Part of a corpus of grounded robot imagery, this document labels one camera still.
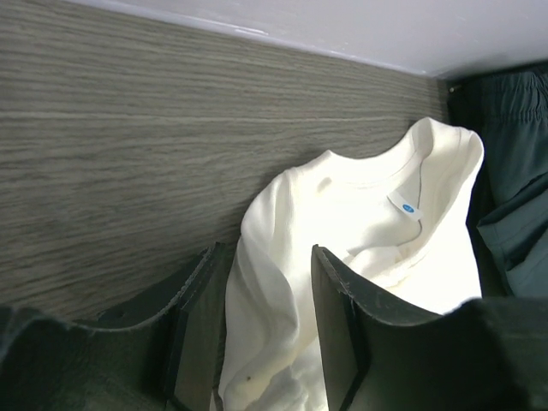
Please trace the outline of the white floral print t-shirt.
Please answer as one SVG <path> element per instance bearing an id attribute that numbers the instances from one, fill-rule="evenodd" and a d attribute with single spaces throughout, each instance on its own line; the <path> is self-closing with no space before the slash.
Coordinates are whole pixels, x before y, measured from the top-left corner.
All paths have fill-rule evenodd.
<path id="1" fill-rule="evenodd" d="M 387 152 L 325 152 L 285 170 L 241 222 L 218 393 L 227 410 L 325 410 L 314 246 L 392 294 L 444 314 L 479 297 L 466 219 L 484 147 L 429 117 Z"/>

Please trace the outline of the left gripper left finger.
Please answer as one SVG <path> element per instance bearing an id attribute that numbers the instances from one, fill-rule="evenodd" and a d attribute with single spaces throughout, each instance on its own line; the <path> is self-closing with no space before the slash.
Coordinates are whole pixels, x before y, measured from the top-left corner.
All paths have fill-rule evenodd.
<path id="1" fill-rule="evenodd" d="M 226 262 L 216 243 L 93 321 L 2 307 L 2 409 L 207 410 L 223 363 Z"/>

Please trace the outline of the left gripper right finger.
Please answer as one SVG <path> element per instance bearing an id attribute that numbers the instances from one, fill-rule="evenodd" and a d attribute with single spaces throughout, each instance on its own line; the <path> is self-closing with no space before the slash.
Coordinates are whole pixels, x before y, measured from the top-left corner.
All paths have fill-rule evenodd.
<path id="1" fill-rule="evenodd" d="M 489 297 L 439 315 L 312 250 L 331 410 L 544 410 L 547 302 Z"/>

